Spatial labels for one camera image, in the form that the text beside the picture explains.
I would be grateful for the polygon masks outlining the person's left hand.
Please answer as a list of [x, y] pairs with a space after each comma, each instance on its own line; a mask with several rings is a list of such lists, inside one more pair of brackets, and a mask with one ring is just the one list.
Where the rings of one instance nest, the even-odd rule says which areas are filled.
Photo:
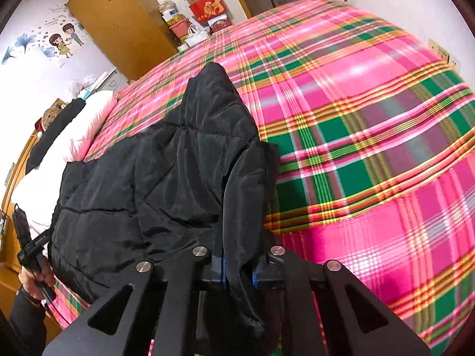
[[43, 299], [43, 292], [39, 287], [39, 283], [44, 282], [51, 288], [53, 288], [56, 283], [52, 267], [44, 255], [42, 255], [40, 264], [42, 265], [40, 272], [32, 272], [30, 269], [22, 267], [21, 272], [18, 274], [18, 279], [20, 280], [24, 290], [30, 295], [30, 297], [38, 301]]

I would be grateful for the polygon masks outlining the black left sleeve forearm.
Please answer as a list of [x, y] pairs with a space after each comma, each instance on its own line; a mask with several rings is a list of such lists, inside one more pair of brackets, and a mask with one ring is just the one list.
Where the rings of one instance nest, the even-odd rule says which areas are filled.
[[41, 301], [36, 300], [24, 287], [16, 293], [10, 312], [9, 325], [17, 338], [26, 346], [29, 355], [41, 355], [46, 346], [46, 312]]

